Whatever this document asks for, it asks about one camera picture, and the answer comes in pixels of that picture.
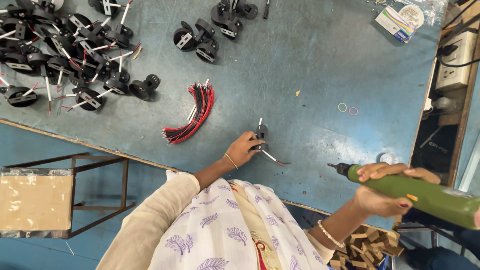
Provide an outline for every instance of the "green electric screwdriver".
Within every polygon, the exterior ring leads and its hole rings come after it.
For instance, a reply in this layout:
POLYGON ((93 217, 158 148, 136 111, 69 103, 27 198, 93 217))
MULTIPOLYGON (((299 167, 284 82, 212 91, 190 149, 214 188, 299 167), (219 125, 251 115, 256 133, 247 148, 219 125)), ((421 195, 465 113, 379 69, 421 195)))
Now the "green electric screwdriver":
POLYGON ((365 185, 384 195, 409 198, 413 207, 453 224, 480 230, 480 197, 458 191, 446 186, 432 184, 414 178, 398 175, 387 175, 378 180, 359 181, 358 164, 328 163, 338 174, 346 176, 350 181, 365 185))

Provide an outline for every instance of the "bracelet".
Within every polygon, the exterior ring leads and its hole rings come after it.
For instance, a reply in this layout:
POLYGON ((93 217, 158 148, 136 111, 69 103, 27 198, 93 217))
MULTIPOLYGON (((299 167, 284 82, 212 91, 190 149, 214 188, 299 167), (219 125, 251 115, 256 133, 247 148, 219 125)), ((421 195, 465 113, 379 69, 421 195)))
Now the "bracelet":
POLYGON ((342 241, 341 243, 339 243, 337 240, 333 239, 333 237, 325 230, 325 228, 322 226, 322 221, 321 220, 318 220, 317 222, 318 224, 318 227, 320 227, 320 229, 322 229, 323 233, 328 237, 328 239, 332 240, 332 242, 337 245, 338 247, 340 248, 343 248, 345 247, 345 243, 342 241))
POLYGON ((237 170, 238 170, 239 168, 237 167, 237 165, 235 165, 235 162, 233 162, 233 160, 230 158, 230 156, 227 153, 225 153, 225 155, 233 163, 233 166, 235 166, 235 168, 237 168, 237 170))

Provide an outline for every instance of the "rubber band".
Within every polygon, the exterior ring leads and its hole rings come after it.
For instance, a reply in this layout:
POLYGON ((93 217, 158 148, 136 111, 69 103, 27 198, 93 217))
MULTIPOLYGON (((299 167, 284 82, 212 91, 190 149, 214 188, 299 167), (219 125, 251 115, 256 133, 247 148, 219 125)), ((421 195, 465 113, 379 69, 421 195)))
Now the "rubber band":
POLYGON ((346 112, 347 111, 347 105, 345 103, 339 103, 338 104, 338 110, 341 111, 341 112, 346 112), (345 105, 345 110, 340 110, 340 105, 345 105))
POLYGON ((350 109, 348 110, 348 113, 349 113, 350 115, 357 115, 357 114, 359 113, 359 109, 357 109, 357 108, 355 108, 355 107, 352 107, 352 108, 350 108, 350 109), (356 109, 356 110, 357 110, 357 113, 352 114, 352 113, 350 112, 351 109, 356 109))

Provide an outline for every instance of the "yellow rubber band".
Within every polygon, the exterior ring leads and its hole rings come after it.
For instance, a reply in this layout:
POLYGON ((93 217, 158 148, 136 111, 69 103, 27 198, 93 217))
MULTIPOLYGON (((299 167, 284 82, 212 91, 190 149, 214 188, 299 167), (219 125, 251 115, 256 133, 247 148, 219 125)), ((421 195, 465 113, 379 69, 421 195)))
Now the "yellow rubber band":
POLYGON ((237 170, 238 170, 239 168, 237 167, 237 165, 235 165, 235 162, 233 162, 233 160, 228 156, 227 153, 225 153, 225 155, 226 155, 227 158, 233 163, 233 166, 235 166, 235 168, 237 168, 237 170))
POLYGON ((345 103, 339 103, 338 104, 338 110, 341 111, 341 112, 346 112, 347 111, 347 105, 345 103), (340 110, 340 105, 345 105, 345 110, 340 110))

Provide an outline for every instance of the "hand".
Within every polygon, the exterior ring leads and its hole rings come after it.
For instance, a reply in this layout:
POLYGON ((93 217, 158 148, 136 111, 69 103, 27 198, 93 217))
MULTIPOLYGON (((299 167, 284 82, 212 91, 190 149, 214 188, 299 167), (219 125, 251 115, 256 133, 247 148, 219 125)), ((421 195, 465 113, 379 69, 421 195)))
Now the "hand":
POLYGON ((255 136, 253 131, 244 132, 240 138, 230 145, 226 152, 232 160, 230 161, 227 156, 223 156, 222 159, 227 159, 229 163, 233 161, 237 167, 240 167, 249 161, 253 155, 260 152, 260 150, 250 150, 250 148, 263 143, 265 143, 265 141, 257 140, 257 136, 255 136))
MULTIPOLYGON (((440 183, 440 178, 428 170, 423 168, 409 169, 403 163, 395 165, 389 165, 386 162, 368 164, 358 169, 357 174, 360 175, 359 180, 361 182, 369 179, 375 181, 386 175, 400 174, 420 178, 429 183, 440 183)), ((407 198, 388 197, 363 185, 357 189, 353 199, 368 214, 385 218, 406 214, 412 207, 412 202, 407 198)))

